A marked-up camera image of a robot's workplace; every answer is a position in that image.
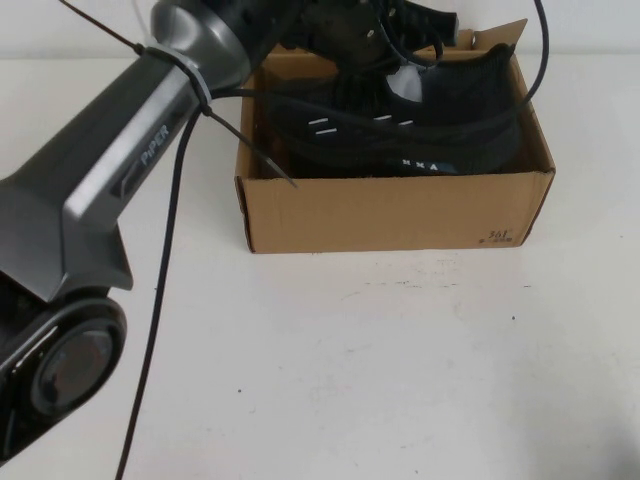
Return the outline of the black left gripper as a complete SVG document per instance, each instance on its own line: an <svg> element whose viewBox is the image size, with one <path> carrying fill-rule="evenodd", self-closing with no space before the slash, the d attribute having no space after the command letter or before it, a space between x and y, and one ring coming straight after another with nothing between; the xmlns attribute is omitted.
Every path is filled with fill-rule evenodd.
<svg viewBox="0 0 640 480"><path fill-rule="evenodd" d="M326 1L324 38L343 61L378 64L431 48L441 56L457 43L455 12L413 1Z"/></svg>

